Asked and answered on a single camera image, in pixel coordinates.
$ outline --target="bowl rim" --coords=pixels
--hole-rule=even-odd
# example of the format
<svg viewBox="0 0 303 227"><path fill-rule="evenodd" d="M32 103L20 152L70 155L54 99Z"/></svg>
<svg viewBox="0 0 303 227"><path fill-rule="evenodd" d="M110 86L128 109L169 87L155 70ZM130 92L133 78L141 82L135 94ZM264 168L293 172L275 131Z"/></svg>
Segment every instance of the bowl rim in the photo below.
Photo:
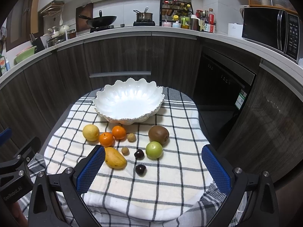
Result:
<svg viewBox="0 0 303 227"><path fill-rule="evenodd" d="M144 79L144 81L145 81L147 84L154 82L154 83L156 84L156 88L161 88L162 100L161 100L160 103L157 105L157 107L156 107L154 110L152 110L151 112L149 112L149 113L147 113L147 114L145 113L145 114L141 115L140 117L135 117L135 118L131 118L131 119L129 119L129 118L121 118L121 119L114 119L114 118L111 118L111 117L109 117L109 116L107 116L107 115L105 115L105 114L99 112L99 111L97 110L97 105L95 104L94 101L98 99L98 93L99 93L99 92L104 92L104 91L105 91L105 88L106 88L107 86L114 86L118 81L123 82L123 81L121 81L121 80L116 80L116 82L115 82L113 85L110 85L110 84L105 85L105 86L104 86L104 90L103 90L103 91L100 91L100 90L97 91L97 96L96 96L95 99L93 99L93 103L94 103L94 105L95 105L95 110L96 110L96 112L97 112L99 115L102 115L102 116L106 117L106 118L109 119L109 120L115 120L115 121L119 121L119 120L129 120L129 121L131 121L131 120L138 120L138 119L143 118L143 117L145 117L145 116L147 116L147 115L150 116L155 110L157 110L157 109L159 108L159 106L162 105L162 103L163 103L163 101L164 101L165 94L163 94L163 86L157 86L157 84L156 84L155 81L147 82L146 79Z"/></svg>

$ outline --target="green apple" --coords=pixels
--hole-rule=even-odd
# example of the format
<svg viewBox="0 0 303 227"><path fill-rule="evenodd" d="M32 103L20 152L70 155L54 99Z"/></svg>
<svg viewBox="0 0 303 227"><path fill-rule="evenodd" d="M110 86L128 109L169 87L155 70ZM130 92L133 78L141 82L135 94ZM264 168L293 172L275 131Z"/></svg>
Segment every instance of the green apple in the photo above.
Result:
<svg viewBox="0 0 303 227"><path fill-rule="evenodd" d="M145 148L145 153L148 158L157 159L163 153L162 145L158 142L150 142Z"/></svg>

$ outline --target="gray plaid cloth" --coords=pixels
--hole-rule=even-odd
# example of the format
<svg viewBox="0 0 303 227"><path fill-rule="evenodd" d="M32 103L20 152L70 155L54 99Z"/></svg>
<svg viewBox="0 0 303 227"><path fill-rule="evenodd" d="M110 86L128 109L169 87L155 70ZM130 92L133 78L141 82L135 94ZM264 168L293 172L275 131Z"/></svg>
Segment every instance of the gray plaid cloth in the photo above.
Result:
<svg viewBox="0 0 303 227"><path fill-rule="evenodd" d="M74 104L66 121L50 140L44 154L48 174L74 167L90 153L96 143L87 143L84 139L82 128L86 124L97 125L100 132L113 127L94 110L92 100L96 92ZM201 160L200 152L208 141L201 132L196 106L179 91L164 88L164 94L163 105L155 116L144 123L125 127L127 132L136 134L137 142L116 141L114 147L118 150L123 146L130 149L127 167L113 170L104 163L88 193L82 195L102 226L205 226L225 199L212 184ZM149 142L148 130L155 124L165 126L170 132L164 156L156 161L147 157L137 161L133 153L138 148L145 149ZM144 177L134 172L139 163L147 166ZM62 193L58 195L67 219L76 225ZM28 196L21 201L25 204L26 215ZM235 216L230 226L236 224Z"/></svg>

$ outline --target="kiwi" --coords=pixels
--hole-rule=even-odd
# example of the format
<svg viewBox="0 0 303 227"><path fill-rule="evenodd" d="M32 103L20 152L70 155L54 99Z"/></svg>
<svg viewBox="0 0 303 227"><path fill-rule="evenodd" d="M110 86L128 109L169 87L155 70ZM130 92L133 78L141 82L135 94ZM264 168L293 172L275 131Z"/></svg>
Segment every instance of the kiwi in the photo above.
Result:
<svg viewBox="0 0 303 227"><path fill-rule="evenodd" d="M159 142L163 145L169 138L169 131L163 126L155 125L149 129L148 136L151 141Z"/></svg>

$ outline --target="blue gripper pad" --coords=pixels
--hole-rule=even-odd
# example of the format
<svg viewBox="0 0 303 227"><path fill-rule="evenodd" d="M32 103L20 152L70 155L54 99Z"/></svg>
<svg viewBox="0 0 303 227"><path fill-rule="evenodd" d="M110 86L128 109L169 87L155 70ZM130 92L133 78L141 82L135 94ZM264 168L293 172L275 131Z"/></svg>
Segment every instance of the blue gripper pad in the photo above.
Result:
<svg viewBox="0 0 303 227"><path fill-rule="evenodd" d="M207 146L202 148L202 160L221 193L231 191L230 177Z"/></svg>
<svg viewBox="0 0 303 227"><path fill-rule="evenodd" d="M101 146L77 178L76 189L79 195L87 193L104 160L105 150Z"/></svg>

